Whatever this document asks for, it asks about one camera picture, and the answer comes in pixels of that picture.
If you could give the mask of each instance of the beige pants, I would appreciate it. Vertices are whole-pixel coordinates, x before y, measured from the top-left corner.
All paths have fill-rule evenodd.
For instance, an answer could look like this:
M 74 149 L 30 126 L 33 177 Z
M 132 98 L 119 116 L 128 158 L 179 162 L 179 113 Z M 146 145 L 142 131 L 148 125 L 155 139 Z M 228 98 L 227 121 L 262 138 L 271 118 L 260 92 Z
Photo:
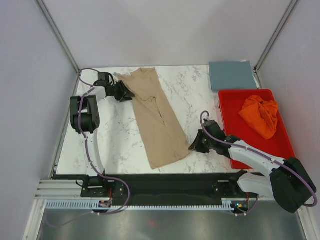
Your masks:
M 156 70 L 139 68 L 118 78 L 135 94 L 133 109 L 151 168 L 186 157 L 189 154 L 186 135 L 161 88 Z

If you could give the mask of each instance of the white marble surface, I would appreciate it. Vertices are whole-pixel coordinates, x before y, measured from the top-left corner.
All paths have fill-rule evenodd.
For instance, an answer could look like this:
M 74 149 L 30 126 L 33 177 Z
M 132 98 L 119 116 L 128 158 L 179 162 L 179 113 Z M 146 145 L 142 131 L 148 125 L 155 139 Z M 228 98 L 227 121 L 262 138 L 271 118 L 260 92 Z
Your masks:
M 97 68 L 111 74 L 128 74 L 137 67 Z M 211 91 L 209 66 L 160 66 L 155 68 L 161 86 L 191 144 L 201 128 L 199 116 L 204 110 L 217 120 L 217 94 Z M 97 73 L 85 70 L 81 78 L 93 84 Z M 80 83 L 77 95 L 89 89 Z M 100 127 L 98 144 L 102 164 L 107 174 L 159 174 L 159 173 L 227 173 L 233 170 L 230 161 L 215 151 L 209 154 L 191 152 L 186 158 L 152 170 L 136 122 L 133 104 L 117 102 L 107 97 L 98 104 Z M 86 163 L 78 134 L 68 125 L 57 174 L 85 174 Z

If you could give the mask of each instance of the white wall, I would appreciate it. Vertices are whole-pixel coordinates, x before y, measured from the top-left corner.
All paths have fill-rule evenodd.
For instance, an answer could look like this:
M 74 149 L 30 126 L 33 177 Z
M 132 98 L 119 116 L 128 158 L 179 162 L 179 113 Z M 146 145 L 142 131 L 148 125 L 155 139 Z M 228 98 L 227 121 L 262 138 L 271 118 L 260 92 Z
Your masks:
M 19 240 L 76 75 L 33 0 L 1 0 L 0 32 L 0 239 Z
M 320 191 L 320 1 L 297 5 L 261 68 L 296 156 Z M 312 209 L 320 229 L 320 203 Z
M 290 0 L 44 0 L 81 67 L 255 65 Z

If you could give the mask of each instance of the blue towel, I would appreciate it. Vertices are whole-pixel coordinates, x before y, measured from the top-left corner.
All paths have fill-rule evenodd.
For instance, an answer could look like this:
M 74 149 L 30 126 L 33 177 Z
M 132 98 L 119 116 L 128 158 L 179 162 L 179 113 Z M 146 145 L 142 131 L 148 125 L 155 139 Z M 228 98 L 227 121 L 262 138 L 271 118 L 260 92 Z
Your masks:
M 209 63 L 212 91 L 225 89 L 257 89 L 249 61 Z

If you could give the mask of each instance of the red tray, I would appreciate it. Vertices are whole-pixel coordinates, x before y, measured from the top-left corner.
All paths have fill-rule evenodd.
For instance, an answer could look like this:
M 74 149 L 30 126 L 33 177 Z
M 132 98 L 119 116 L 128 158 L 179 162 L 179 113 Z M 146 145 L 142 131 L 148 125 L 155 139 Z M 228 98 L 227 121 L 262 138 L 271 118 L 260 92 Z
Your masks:
M 222 90 L 219 91 L 224 132 L 226 135 L 234 135 L 241 138 L 247 144 L 276 157 L 288 159 L 295 157 L 284 122 L 277 113 L 278 123 L 275 135 L 265 140 L 254 131 L 238 114 L 242 110 L 245 100 L 252 95 L 260 96 L 264 101 L 274 101 L 272 92 L 268 89 L 253 90 Z M 249 166 L 235 160 L 231 160 L 233 169 L 250 169 Z

